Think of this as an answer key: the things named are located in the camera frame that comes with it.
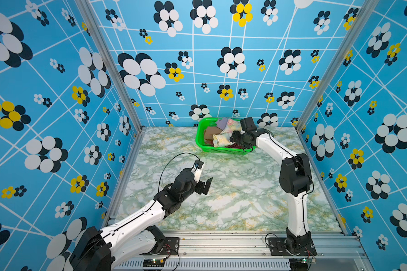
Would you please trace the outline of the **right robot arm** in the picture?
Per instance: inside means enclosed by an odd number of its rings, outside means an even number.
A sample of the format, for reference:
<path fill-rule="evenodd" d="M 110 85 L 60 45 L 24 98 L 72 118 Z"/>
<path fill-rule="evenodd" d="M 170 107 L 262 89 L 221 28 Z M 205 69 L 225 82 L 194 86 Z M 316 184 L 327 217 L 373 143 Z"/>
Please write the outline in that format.
<path fill-rule="evenodd" d="M 245 149 L 261 149 L 280 165 L 279 185 L 287 193 L 288 204 L 287 251 L 299 255 L 305 250 L 316 256 L 307 221 L 307 197 L 314 191 L 308 156 L 283 146 L 270 131 L 257 127 L 251 117 L 240 124 L 241 131 L 234 131 L 230 140 Z"/>

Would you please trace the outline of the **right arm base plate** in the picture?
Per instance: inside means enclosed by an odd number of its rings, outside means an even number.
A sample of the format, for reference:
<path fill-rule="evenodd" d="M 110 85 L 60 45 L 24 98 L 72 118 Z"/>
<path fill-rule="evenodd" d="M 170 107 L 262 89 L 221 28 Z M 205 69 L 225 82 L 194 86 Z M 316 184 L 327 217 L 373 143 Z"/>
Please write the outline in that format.
<path fill-rule="evenodd" d="M 305 243 L 294 244 L 286 238 L 271 237 L 265 240 L 272 256 L 315 257 L 317 251 L 312 240 Z"/>

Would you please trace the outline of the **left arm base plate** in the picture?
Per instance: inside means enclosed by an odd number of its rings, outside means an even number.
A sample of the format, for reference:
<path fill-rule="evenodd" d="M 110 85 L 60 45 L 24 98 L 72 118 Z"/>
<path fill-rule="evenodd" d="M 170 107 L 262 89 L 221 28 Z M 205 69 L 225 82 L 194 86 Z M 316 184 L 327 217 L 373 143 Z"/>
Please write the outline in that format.
<path fill-rule="evenodd" d="M 144 253 L 142 255 L 177 256 L 179 252 L 179 245 L 179 237 L 165 237 L 162 242 L 156 243 L 155 247 L 150 252 Z"/>

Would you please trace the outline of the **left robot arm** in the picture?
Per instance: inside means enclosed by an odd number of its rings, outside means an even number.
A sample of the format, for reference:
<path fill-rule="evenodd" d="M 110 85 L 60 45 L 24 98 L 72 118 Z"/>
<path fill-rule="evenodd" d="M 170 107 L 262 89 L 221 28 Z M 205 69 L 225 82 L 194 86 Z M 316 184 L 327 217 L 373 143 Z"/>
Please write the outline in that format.
<path fill-rule="evenodd" d="M 192 194 L 206 195 L 212 178 L 200 181 L 202 168 L 183 169 L 172 184 L 129 217 L 100 230 L 88 228 L 65 262 L 67 271 L 111 271 L 128 259 L 142 254 L 158 254 L 165 235 L 157 224 L 177 211 Z"/>

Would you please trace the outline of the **floral pastel skirt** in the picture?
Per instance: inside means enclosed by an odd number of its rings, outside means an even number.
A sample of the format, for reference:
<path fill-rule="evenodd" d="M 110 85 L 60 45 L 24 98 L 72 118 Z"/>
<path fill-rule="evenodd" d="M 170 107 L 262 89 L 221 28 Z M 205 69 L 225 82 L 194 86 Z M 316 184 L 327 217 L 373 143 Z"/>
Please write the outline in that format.
<path fill-rule="evenodd" d="M 234 119 L 228 119 L 227 126 L 223 132 L 218 135 L 213 135 L 213 146 L 214 147 L 227 147 L 232 145 L 230 142 L 230 136 L 233 131 L 242 131 L 240 121 Z"/>

